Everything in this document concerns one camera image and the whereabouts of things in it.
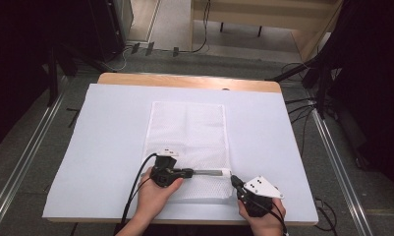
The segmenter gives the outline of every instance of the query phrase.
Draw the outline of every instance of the bubble wrap bag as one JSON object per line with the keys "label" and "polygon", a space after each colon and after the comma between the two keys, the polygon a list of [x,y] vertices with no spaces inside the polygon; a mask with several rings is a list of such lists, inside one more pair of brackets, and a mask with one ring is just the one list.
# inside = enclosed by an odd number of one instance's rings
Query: bubble wrap bag
{"label": "bubble wrap bag", "polygon": [[[175,168],[231,169],[224,106],[153,102],[143,160],[165,148],[179,154],[174,157],[177,159]],[[151,165],[154,165],[154,159],[147,164]],[[213,203],[229,199],[232,192],[229,177],[194,175],[184,181],[170,201]]]}

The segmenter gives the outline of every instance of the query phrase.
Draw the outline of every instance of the person's left hand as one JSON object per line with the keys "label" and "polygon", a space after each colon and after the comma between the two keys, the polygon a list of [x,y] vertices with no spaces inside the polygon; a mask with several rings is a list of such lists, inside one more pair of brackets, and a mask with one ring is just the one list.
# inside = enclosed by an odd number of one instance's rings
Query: person's left hand
{"label": "person's left hand", "polygon": [[[141,183],[150,178],[151,167],[141,177]],[[150,222],[165,207],[169,197],[181,187],[183,178],[175,180],[166,188],[159,187],[149,179],[139,189],[138,207],[134,217]]]}

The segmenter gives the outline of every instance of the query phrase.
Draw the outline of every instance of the wooden desk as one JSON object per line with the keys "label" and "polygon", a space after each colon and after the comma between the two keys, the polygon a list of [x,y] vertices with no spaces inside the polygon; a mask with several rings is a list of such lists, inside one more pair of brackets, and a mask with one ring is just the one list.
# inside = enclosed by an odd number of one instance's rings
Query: wooden desk
{"label": "wooden desk", "polygon": [[[151,103],[180,100],[223,104],[233,174],[244,181],[263,175],[278,186],[285,195],[287,225],[317,223],[277,83],[118,73],[102,74],[98,83],[86,94],[43,217],[56,222],[119,222],[141,166]],[[236,200],[233,195],[223,204],[168,203],[153,223],[247,224]],[[137,198],[128,218],[136,205]]]}
{"label": "wooden desk", "polygon": [[[203,20],[207,0],[192,0],[194,20]],[[343,0],[211,0],[209,21],[292,30],[303,61],[313,55],[322,38],[335,27]]]}

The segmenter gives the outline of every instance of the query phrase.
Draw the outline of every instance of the person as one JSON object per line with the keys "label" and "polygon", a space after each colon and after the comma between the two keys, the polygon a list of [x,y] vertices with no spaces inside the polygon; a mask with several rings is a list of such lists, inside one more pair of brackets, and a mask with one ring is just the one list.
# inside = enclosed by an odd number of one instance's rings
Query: person
{"label": "person", "polygon": [[[145,174],[141,177],[141,184],[150,177],[151,167],[147,169]],[[184,182],[184,179],[179,178],[175,180],[170,186],[161,188],[153,181],[145,181],[139,189],[138,206],[132,219],[117,233],[116,236],[140,236],[150,224],[156,215],[158,215],[169,197],[175,193]],[[278,213],[279,208],[283,216],[286,214],[286,209],[283,207],[279,199],[272,199],[275,203],[272,211]],[[243,205],[238,200],[239,214],[249,223],[254,236],[281,236],[282,225],[271,214],[266,214],[264,217],[250,217]]]}

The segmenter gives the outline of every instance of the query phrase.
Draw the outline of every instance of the white tabletop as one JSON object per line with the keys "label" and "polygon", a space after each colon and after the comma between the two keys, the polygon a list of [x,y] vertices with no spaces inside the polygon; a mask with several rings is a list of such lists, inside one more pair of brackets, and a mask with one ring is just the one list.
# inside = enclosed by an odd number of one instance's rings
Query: white tabletop
{"label": "white tabletop", "polygon": [[[233,174],[264,176],[285,195],[288,225],[318,222],[310,186],[281,93],[90,85],[43,217],[65,222],[118,222],[141,166],[151,103],[225,106]],[[128,214],[133,215],[134,199]],[[223,204],[168,204],[159,223],[246,224],[236,197]]]}

